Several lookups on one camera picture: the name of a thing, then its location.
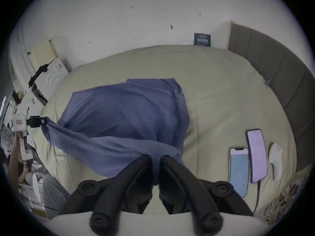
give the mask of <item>phone screen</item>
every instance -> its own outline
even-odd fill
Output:
[[[256,183],[268,173],[265,141],[261,130],[248,131],[246,134],[251,159],[251,182]]]

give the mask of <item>black strap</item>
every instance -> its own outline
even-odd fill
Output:
[[[260,192],[260,184],[261,184],[261,180],[259,180],[257,182],[257,201],[256,201],[256,206],[255,206],[255,209],[253,211],[253,213],[255,213],[256,209],[257,209],[257,206],[258,206],[258,201],[259,201],[259,192]]]
[[[31,79],[29,80],[29,82],[28,82],[28,87],[30,88],[30,87],[34,84],[35,80],[38,78],[38,76],[39,76],[41,73],[47,72],[47,71],[48,71],[48,64],[42,65],[42,66],[37,70],[37,72],[35,73],[35,75],[32,76]]]

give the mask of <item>gray headboard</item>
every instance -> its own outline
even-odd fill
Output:
[[[315,78],[288,48],[253,29],[232,24],[228,50],[246,58],[278,97],[296,143],[296,171],[315,162]]]

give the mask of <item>mattress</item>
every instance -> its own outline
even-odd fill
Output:
[[[283,149],[282,176],[274,181],[273,167],[268,164],[257,209],[276,198],[293,177],[295,142],[280,102],[249,61],[228,50],[153,46],[82,65],[65,78],[42,116],[57,122],[73,92],[128,78],[175,78],[180,84],[190,116],[182,159],[196,177],[228,181],[229,149],[248,147],[245,132],[254,128],[262,130],[266,148],[275,142]],[[83,180],[105,179],[49,144],[40,128],[33,130],[33,138],[45,167],[69,193]],[[244,200],[251,210],[256,199],[257,184],[249,183]]]

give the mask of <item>black clamp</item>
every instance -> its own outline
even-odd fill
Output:
[[[30,118],[26,120],[26,125],[30,126],[31,128],[38,128],[41,125],[45,124],[46,124],[45,118],[40,116],[30,116]]]
[[[97,235],[114,235],[120,211],[142,214],[152,199],[152,159],[141,156],[116,177],[99,182],[86,180],[64,205],[61,214],[93,211],[90,227]],[[199,235],[214,235],[223,226],[220,212],[253,216],[253,213],[225,181],[197,179],[174,158],[164,155],[160,161],[160,200],[169,214],[190,212]]]

